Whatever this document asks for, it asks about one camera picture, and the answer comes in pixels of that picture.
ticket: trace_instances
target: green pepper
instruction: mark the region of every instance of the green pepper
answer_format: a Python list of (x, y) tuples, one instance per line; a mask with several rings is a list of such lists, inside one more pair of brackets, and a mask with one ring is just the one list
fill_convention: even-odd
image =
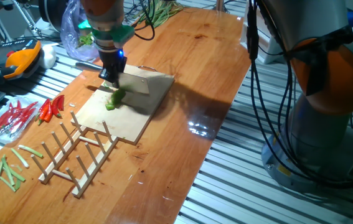
[(106, 104), (106, 109), (107, 109), (108, 111), (110, 111), (110, 110), (115, 109), (115, 106), (114, 106), (114, 104), (112, 104), (112, 103), (107, 103), (107, 104)]
[(124, 90), (116, 90), (111, 96), (111, 102), (113, 105), (118, 105), (121, 100), (125, 97), (126, 92)]

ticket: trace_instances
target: metal slotted surface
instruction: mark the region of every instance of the metal slotted surface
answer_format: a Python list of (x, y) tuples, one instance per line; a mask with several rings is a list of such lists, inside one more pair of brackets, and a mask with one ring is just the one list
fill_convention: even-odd
[[(276, 126), (286, 65), (258, 64), (257, 70)], [(253, 111), (250, 84), (248, 71), (175, 223), (353, 223), (353, 190), (304, 195), (282, 188), (268, 175), (261, 161), (265, 140)], [(297, 85), (296, 97), (300, 93)], [(258, 98), (256, 105), (269, 136)]]
[(81, 70), (72, 68), (76, 60), (70, 58), (61, 45), (54, 46), (54, 49), (57, 60), (53, 68), (48, 70), (39, 68), (27, 79), (14, 80), (6, 87), (0, 87), (0, 91), (6, 93), (5, 99), (0, 102), (0, 109), (15, 96), (25, 96), (41, 102), (47, 97), (52, 99), (81, 73)]

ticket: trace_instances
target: plastic bag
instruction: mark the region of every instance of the plastic bag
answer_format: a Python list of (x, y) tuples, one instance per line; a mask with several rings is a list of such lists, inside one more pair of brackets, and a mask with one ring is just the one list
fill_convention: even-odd
[(16, 140), (31, 119), (38, 113), (42, 103), (15, 97), (0, 110), (0, 144)]
[(78, 47), (80, 37), (78, 25), (87, 19), (80, 4), (80, 0), (69, 0), (63, 14), (60, 38), (69, 56), (87, 61), (97, 58), (99, 53), (93, 44)]

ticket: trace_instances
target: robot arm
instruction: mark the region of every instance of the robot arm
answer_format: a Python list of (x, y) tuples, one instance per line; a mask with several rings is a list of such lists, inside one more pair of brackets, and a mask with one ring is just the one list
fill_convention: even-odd
[(314, 109), (353, 112), (353, 29), (345, 0), (257, 0)]
[(93, 28), (95, 45), (106, 72), (100, 78), (119, 88), (118, 74), (124, 71), (126, 57), (122, 47), (134, 35), (134, 28), (123, 26), (123, 0), (81, 0), (89, 24)]

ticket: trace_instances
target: orange and black device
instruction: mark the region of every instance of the orange and black device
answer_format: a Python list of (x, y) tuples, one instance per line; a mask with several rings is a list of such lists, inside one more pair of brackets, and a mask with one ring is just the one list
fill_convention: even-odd
[(39, 66), (41, 43), (22, 39), (0, 45), (0, 84), (6, 80), (30, 77)]

